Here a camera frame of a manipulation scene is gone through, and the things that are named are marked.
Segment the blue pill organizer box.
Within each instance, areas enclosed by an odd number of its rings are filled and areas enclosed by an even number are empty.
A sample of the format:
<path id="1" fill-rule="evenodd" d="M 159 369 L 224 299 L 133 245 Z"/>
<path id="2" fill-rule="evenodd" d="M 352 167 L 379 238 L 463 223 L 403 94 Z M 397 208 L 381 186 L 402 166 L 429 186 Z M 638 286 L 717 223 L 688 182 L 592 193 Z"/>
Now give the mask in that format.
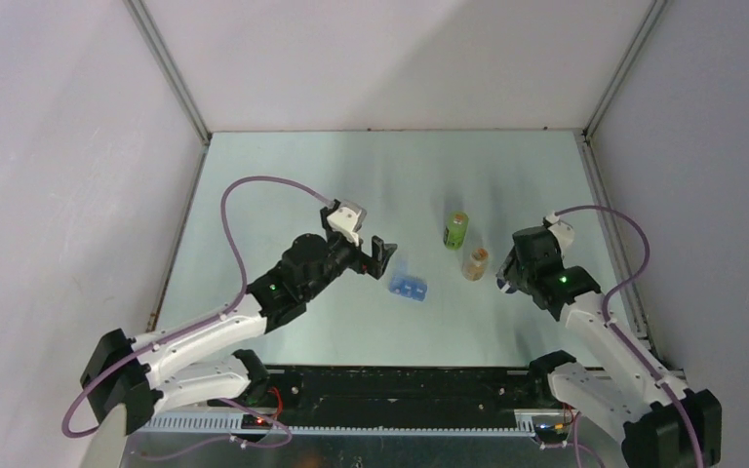
<path id="1" fill-rule="evenodd" d="M 388 288 L 396 295 L 418 302 L 424 301 L 428 293 L 427 282 L 412 275 L 405 261 L 395 266 Z"/>

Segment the clear amber pill bottle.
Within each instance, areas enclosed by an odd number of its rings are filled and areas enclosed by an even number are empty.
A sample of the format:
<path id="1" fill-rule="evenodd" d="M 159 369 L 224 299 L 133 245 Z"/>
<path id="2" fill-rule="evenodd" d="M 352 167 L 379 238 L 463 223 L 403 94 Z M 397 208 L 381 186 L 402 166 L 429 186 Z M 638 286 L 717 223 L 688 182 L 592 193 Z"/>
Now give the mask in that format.
<path id="1" fill-rule="evenodd" d="M 489 253 L 485 248 L 474 249 L 462 262 L 462 276 L 470 282 L 480 280 L 485 275 L 488 261 Z"/>

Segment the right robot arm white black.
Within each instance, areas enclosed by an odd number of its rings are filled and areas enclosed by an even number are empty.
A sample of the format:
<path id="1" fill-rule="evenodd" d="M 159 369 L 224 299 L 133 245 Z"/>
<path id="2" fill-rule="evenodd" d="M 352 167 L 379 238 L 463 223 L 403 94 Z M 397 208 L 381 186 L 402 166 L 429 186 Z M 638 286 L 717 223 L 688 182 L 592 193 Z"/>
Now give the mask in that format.
<path id="1" fill-rule="evenodd" d="M 708 390 L 691 390 L 625 330 L 584 268 L 565 266 L 572 237 L 562 221 L 515 232 L 498 282 L 503 291 L 529 296 L 579 338 L 609 378 L 593 376 L 567 351 L 554 351 L 530 362 L 530 398 L 543 408 L 560 402 L 578 410 L 619 444 L 630 467 L 718 464 L 719 400 Z"/>

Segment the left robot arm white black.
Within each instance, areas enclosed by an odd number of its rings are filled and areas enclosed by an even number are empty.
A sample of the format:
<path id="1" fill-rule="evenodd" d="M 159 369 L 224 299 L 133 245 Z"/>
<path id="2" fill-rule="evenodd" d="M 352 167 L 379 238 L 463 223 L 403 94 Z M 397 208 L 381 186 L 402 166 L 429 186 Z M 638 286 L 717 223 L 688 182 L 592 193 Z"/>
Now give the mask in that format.
<path id="1" fill-rule="evenodd" d="M 280 260 L 248 284 L 235 306 L 226 305 L 191 325 L 127 336 L 105 333 L 80 384 L 98 423 L 118 405 L 127 410 L 126 434 L 154 415 L 214 399 L 257 406 L 269 393 L 268 372 L 250 350 L 235 350 L 214 362 L 215 353 L 284 327 L 343 272 L 380 279 L 398 247 L 377 236 L 371 253 L 341 234 L 295 238 Z"/>

